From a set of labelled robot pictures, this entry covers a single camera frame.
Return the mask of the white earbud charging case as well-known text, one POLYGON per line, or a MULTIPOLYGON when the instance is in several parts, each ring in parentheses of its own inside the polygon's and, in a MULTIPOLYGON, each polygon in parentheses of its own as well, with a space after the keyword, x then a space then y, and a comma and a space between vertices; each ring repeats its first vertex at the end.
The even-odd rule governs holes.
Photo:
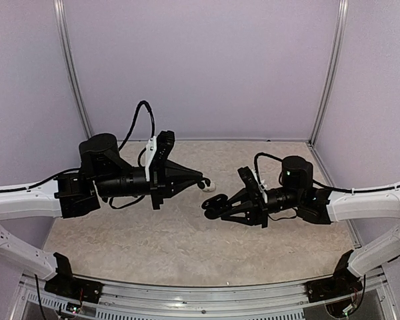
POLYGON ((202 189, 202 191, 206 193, 214 192, 215 190, 216 190, 216 184, 214 182, 211 182, 210 187, 202 189))

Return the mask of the black earbud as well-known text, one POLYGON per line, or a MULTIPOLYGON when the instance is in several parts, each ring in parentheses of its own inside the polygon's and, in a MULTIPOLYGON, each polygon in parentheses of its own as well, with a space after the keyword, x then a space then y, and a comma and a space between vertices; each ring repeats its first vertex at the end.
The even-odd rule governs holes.
POLYGON ((210 181, 208 178, 203 178, 202 180, 200 180, 200 181, 197 183, 197 186, 198 186, 200 189, 205 189, 205 188, 207 188, 207 187, 210 187, 210 185, 211 185, 211 181, 210 181))

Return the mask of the black oval charging case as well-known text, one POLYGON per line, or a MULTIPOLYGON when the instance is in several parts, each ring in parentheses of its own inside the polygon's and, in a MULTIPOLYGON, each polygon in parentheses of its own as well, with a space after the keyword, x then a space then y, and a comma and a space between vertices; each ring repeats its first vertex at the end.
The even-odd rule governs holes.
POLYGON ((228 209, 228 196, 225 194, 215 195, 205 200, 201 205, 204 216, 209 220, 218 219, 228 209))

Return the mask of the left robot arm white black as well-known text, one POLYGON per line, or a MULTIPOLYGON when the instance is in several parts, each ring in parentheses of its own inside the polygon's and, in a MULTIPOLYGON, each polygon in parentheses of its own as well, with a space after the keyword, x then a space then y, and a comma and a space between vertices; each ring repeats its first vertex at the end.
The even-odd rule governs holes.
MULTIPOLYGON (((196 171, 171 160, 172 131, 148 140, 144 166, 135 167, 119 153, 116 136, 102 133, 79 145, 81 166, 64 170, 33 185, 0 189, 0 222, 25 217, 69 219, 100 209, 101 201, 117 197, 150 196, 154 210, 186 188, 204 189, 211 182, 196 171)), ((68 258, 47 253, 12 235, 0 224, 0 258, 34 273, 65 296, 80 290, 68 258)))

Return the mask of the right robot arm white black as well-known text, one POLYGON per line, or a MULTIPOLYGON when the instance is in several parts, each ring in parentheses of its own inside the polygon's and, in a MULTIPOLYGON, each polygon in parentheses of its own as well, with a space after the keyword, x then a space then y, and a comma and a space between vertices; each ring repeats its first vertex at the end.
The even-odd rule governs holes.
MULTIPOLYGON (((216 198, 212 209, 217 217, 266 227, 271 214, 293 209, 302 220, 317 225, 378 217, 400 221, 400 182, 374 189, 338 189, 316 182, 312 163, 300 156, 287 156, 280 164, 281 186, 274 189, 265 188, 258 168, 240 168, 245 186, 232 197, 216 198)), ((369 244, 345 253, 327 282, 328 291, 341 296, 354 279, 399 256, 400 222, 369 244)))

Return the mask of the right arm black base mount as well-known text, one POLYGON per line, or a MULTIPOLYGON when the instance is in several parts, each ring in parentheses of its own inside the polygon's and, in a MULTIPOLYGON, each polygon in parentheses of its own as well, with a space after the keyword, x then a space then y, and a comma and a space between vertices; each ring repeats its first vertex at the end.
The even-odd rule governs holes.
POLYGON ((348 270, 349 258, 353 252, 354 250, 350 250, 341 256, 330 277, 305 283, 310 303, 334 299, 363 290, 360 276, 356 276, 348 270))

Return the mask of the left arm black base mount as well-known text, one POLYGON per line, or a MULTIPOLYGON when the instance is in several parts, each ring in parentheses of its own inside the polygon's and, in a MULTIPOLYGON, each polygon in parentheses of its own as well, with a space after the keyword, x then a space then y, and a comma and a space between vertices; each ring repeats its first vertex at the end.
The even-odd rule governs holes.
POLYGON ((45 282, 45 291, 79 302, 98 304, 103 284, 74 276, 66 256, 60 253, 53 256, 57 263, 55 275, 45 282))

